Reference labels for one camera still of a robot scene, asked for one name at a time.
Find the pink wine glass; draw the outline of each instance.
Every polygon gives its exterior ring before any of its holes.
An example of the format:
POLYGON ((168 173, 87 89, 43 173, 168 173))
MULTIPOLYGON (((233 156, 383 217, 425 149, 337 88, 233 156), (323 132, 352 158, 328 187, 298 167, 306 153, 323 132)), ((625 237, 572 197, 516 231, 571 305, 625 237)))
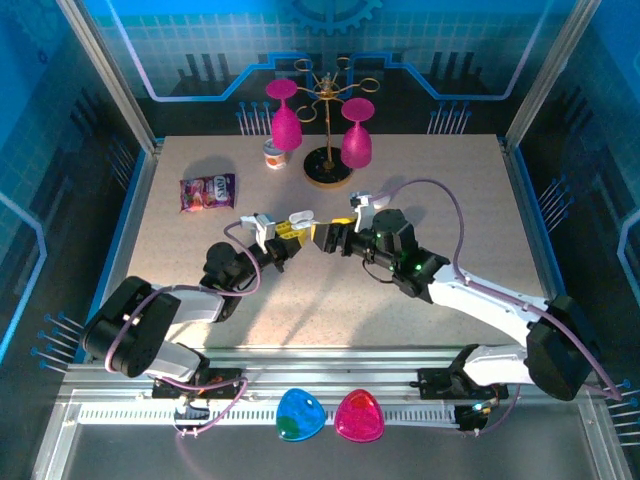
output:
POLYGON ((347 130, 342 140, 342 162, 350 168, 364 168, 371 163, 371 136, 360 125, 373 117, 373 103, 366 98, 352 98, 342 105, 342 115, 356 124, 347 130))
POLYGON ((293 80, 280 78, 267 85, 267 95, 280 100, 280 108, 271 122, 273 144, 276 148, 285 152, 295 150, 302 143, 302 126, 296 113, 287 107, 285 100, 293 97, 298 91, 298 86, 293 80))

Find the purple cable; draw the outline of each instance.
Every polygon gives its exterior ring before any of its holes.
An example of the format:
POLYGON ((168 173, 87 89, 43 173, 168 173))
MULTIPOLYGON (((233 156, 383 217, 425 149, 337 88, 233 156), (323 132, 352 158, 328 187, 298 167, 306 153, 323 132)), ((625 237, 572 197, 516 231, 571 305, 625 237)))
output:
POLYGON ((564 324, 562 324, 560 320, 555 318, 553 315, 545 312, 544 310, 539 309, 538 307, 535 307, 533 305, 528 305, 527 302, 524 302, 519 298, 512 297, 511 295, 508 295, 503 292, 499 292, 498 290, 495 290, 491 287, 487 287, 485 285, 476 283, 473 280, 467 278, 464 275, 464 273, 462 273, 462 271, 460 270, 460 266, 458 265, 458 259, 460 258, 460 251, 462 250, 462 243, 464 242, 464 217, 462 216, 462 208, 460 207, 460 203, 458 202, 458 199, 455 197, 453 192, 449 189, 449 187, 447 187, 442 182, 439 182, 438 180, 433 180, 431 178, 418 178, 418 179, 403 183, 402 185, 396 188, 393 188, 388 192, 382 192, 382 193, 379 193, 378 195, 374 195, 371 198, 371 202, 380 200, 381 198, 384 198, 386 196, 393 197, 393 195, 398 193, 404 187, 411 185, 413 183, 431 183, 433 185, 437 185, 438 187, 442 188, 447 193, 447 195, 449 195, 449 198, 451 198, 451 201, 453 202, 453 205, 456 208, 456 212, 458 214, 458 223, 460 224, 460 234, 458 237, 458 244, 456 245, 456 249, 453 253, 453 260, 451 263, 453 265, 453 270, 458 277, 458 280, 462 281, 465 285, 471 287, 472 289, 478 292, 482 292, 498 300, 513 303, 523 308, 524 310, 529 310, 535 313, 536 315, 539 315, 544 319, 546 319, 547 321, 549 321, 549 323, 551 323, 554 327, 560 330, 576 346, 576 348, 580 351, 580 353, 582 353, 582 355, 584 355, 584 357, 587 359, 589 364, 593 367, 593 369, 596 371, 596 373, 602 379, 602 381, 607 385, 607 387, 609 387, 608 392, 601 389, 596 389, 596 388, 591 388, 590 390, 599 395, 603 395, 607 398, 621 401, 622 395, 620 394, 620 391, 617 389, 616 385, 613 383, 613 381, 611 380, 607 372, 605 372, 604 368, 602 368, 602 365, 600 365, 598 360, 593 356, 593 354, 589 351, 589 349, 587 349, 587 347, 584 346, 584 344, 580 341, 580 339, 571 330, 569 330, 569 328, 567 328, 564 324))
POLYGON ((513 402, 511 402, 511 404, 507 408, 507 411, 504 412, 504 414, 495 423, 493 423, 493 424, 489 425, 488 427, 483 428, 482 430, 480 430, 478 432, 478 436, 486 435, 487 433, 491 433, 495 429, 497 429, 500 425, 502 425, 504 423, 504 421, 509 417, 509 415, 511 415, 511 412, 513 411, 513 409, 516 407, 516 403, 518 402, 518 397, 519 396, 520 396, 520 385, 518 385, 516 387, 516 391, 513 394, 513 402))
POLYGON ((255 284, 255 286, 251 290, 249 290, 248 292, 225 292, 225 291, 222 291, 222 290, 216 290, 216 289, 212 289, 212 288, 205 288, 205 287, 200 286, 200 285, 198 285, 198 286, 196 286, 196 285, 172 285, 172 286, 169 286, 169 287, 159 288, 158 290, 153 292, 151 295, 149 295, 147 298, 145 298, 142 302, 140 302, 140 304, 135 308, 135 310, 133 312, 131 312, 131 315, 129 316, 127 321, 124 323, 124 325, 122 326, 122 328, 118 332, 118 335, 116 335, 116 338, 113 339, 113 342, 111 343, 111 346, 109 347, 109 350, 107 351, 107 355, 104 358, 104 368, 108 372, 111 372, 111 373, 116 373, 117 372, 117 370, 115 370, 112 367, 111 364, 113 363, 113 356, 115 355, 116 350, 118 349, 118 346, 120 345, 120 342, 122 342, 122 339, 127 334, 127 331, 129 330, 129 327, 131 327, 131 324, 140 315, 142 310, 144 310, 144 308, 147 305, 149 305, 149 303, 151 303, 153 301, 153 299, 156 298, 158 295, 161 295, 161 294, 166 293, 166 292, 172 292, 174 290, 190 290, 190 291, 204 292, 204 293, 216 293, 216 294, 221 295, 223 297, 246 297, 247 295, 252 295, 252 294, 254 294, 254 293, 256 293, 258 291, 258 289, 260 288, 260 283, 262 282, 262 274, 260 273, 260 265, 258 264, 258 261, 256 260, 256 257, 253 256, 253 254, 249 251, 249 249, 240 240, 238 240, 234 235, 229 233, 229 230, 241 225, 241 223, 242 222, 234 222, 234 223, 232 223, 230 225, 227 225, 224 228, 223 232, 228 238, 230 238, 231 240, 233 240, 235 243, 238 244, 238 246, 240 247, 240 250, 242 250, 247 255, 247 257, 251 261, 251 264, 253 265, 253 268, 256 269, 256 284, 255 284))
POLYGON ((171 378, 158 378, 157 380, 161 380, 163 382, 166 382, 166 383, 168 383, 170 385, 173 385, 174 387, 182 388, 184 390, 191 390, 191 391, 216 390, 218 388, 226 387, 226 386, 232 385, 234 383, 242 382, 242 387, 240 387, 240 391, 233 398, 233 400, 231 400, 231 403, 229 405, 227 405, 227 407, 224 410, 222 410, 222 412, 220 412, 220 415, 218 415, 216 418, 211 420, 204 427, 194 428, 193 430, 184 430, 183 431, 183 433, 185 433, 187 435, 193 435, 194 437, 200 435, 201 433, 206 432, 207 430, 212 428, 216 423, 218 423, 220 420, 222 420, 222 418, 224 418, 224 416, 227 413, 229 413, 229 410, 231 410, 233 407, 235 407, 236 403, 238 403, 238 401, 240 400, 242 395, 244 395, 244 392, 247 391, 247 386, 249 385, 249 380, 247 380, 247 377, 238 377, 238 378, 234 378, 234 379, 231 379, 231 380, 225 380, 224 382, 212 383, 211 385, 204 385, 204 386, 200 386, 200 387, 196 387, 196 386, 193 386, 193 385, 188 385, 186 383, 178 382, 177 380, 173 380, 171 378))

